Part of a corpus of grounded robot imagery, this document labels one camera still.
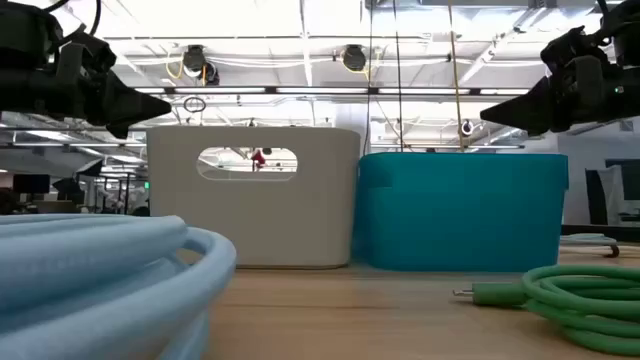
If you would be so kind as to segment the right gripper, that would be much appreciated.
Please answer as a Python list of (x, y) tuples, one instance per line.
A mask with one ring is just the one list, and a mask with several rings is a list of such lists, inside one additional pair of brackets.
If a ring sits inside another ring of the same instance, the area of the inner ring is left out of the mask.
[(571, 29), (541, 52), (551, 71), (526, 94), (482, 110), (485, 121), (527, 136), (564, 132), (576, 124), (640, 116), (640, 25), (587, 34)]

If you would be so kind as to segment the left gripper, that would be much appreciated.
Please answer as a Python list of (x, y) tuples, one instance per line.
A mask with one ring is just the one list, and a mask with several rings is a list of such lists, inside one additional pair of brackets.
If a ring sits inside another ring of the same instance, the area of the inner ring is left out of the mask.
[(126, 139), (129, 124), (170, 113), (171, 105), (126, 86), (111, 71), (115, 60), (106, 42), (87, 34), (55, 45), (43, 62), (1, 50), (0, 111), (84, 119)]

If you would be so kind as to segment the black upright panel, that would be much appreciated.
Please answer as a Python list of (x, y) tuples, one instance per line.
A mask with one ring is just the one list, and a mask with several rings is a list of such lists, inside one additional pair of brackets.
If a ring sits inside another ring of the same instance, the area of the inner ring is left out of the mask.
[(607, 205), (603, 184), (597, 170), (586, 170), (589, 218), (592, 225), (607, 225)]

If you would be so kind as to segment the black monitor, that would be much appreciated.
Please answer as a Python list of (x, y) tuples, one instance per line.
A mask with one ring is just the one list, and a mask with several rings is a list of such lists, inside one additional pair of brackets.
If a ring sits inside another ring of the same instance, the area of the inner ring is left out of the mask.
[(47, 194), (51, 178), (48, 174), (14, 174), (12, 189), (19, 194)]

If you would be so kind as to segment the teal plastic bin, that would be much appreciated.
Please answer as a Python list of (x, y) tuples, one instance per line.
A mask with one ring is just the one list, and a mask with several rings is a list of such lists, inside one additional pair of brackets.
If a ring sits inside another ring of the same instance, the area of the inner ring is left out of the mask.
[(410, 272), (554, 265), (568, 188), (559, 154), (370, 154), (358, 163), (352, 257)]

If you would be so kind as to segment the grey plastic bin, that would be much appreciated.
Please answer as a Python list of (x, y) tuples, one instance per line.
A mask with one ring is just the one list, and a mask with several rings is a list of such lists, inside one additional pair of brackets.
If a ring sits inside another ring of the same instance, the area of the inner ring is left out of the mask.
[[(285, 148), (294, 172), (200, 172), (209, 148)], [(253, 268), (330, 269), (350, 259), (360, 137), (313, 127), (154, 127), (146, 133), (150, 208), (217, 232)]]

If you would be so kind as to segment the long ceiling light bar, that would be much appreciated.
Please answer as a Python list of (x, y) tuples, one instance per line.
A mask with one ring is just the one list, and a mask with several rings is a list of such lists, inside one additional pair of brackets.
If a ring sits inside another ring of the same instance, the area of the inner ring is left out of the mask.
[(397, 87), (138, 87), (146, 94), (309, 94), (309, 95), (524, 95), (523, 88), (397, 88)]

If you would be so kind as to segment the dark wall screen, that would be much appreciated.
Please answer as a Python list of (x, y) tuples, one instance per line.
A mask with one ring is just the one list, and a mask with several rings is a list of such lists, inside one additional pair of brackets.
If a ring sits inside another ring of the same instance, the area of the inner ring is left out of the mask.
[(606, 159), (605, 166), (619, 166), (624, 199), (640, 201), (640, 159)]

